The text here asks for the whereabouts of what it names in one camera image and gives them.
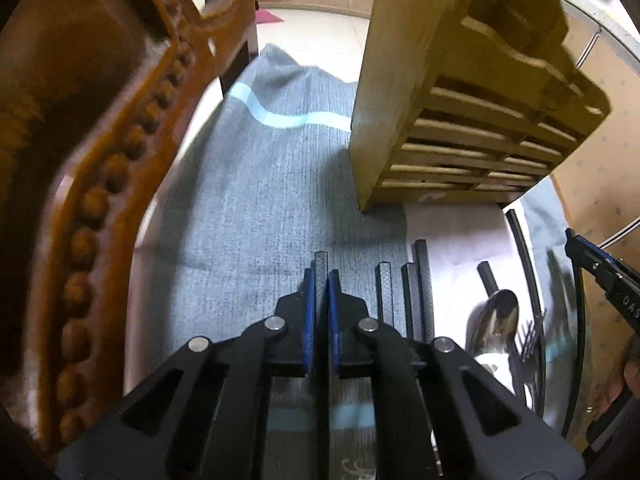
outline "white floor tile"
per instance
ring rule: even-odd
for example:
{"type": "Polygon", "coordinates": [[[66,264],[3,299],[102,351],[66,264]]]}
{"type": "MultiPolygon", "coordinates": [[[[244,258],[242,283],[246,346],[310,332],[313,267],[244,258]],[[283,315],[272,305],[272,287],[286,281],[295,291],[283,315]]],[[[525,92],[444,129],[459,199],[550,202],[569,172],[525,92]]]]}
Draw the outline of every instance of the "white floor tile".
{"type": "Polygon", "coordinates": [[[317,66],[325,72],[353,83],[360,78],[362,54],[337,54],[316,50],[290,51],[289,55],[303,66],[317,66]]]}
{"type": "Polygon", "coordinates": [[[349,19],[351,21],[351,25],[353,25],[353,28],[356,31],[356,37],[358,38],[360,47],[364,52],[364,46],[367,42],[367,32],[369,31],[369,20],[356,18],[355,16],[350,16],[349,19]]]}
{"type": "Polygon", "coordinates": [[[258,45],[275,43],[287,50],[317,50],[357,55],[362,52],[350,17],[311,10],[270,9],[285,20],[258,25],[258,45]]]}

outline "wooden chair back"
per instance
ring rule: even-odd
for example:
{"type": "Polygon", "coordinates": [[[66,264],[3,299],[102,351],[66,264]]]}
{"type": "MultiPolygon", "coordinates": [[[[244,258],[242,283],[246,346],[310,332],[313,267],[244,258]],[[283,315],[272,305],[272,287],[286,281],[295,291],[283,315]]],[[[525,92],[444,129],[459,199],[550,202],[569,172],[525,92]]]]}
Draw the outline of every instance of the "wooden chair back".
{"type": "Polygon", "coordinates": [[[2,402],[55,452],[122,396],[138,227],[205,88],[257,53],[254,0],[15,3],[0,32],[2,402]]]}

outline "fork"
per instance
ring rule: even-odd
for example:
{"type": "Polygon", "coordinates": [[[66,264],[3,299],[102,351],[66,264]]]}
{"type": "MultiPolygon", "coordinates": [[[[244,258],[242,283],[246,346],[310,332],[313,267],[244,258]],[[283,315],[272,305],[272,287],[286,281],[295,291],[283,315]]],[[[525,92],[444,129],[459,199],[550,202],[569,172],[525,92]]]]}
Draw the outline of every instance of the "fork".
{"type": "Polygon", "coordinates": [[[545,315],[546,311],[543,312],[542,316],[536,316],[533,321],[529,321],[524,342],[522,343],[522,350],[520,351],[520,373],[522,382],[526,385],[531,395],[532,410],[535,409],[538,398],[538,392],[536,391],[536,373],[538,372],[536,345],[542,333],[545,315]]]}

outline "wooden chair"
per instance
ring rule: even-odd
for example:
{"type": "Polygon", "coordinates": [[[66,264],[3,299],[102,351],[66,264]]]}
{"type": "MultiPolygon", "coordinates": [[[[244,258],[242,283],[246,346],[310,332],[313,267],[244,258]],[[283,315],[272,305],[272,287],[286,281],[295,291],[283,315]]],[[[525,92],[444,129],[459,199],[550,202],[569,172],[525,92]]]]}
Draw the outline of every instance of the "wooden chair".
{"type": "Polygon", "coordinates": [[[558,0],[375,0],[349,145],[358,204],[516,200],[610,112],[558,0]]]}
{"type": "Polygon", "coordinates": [[[4,0],[2,402],[45,452],[122,396],[146,207],[207,85],[257,54],[254,0],[4,0]]]}

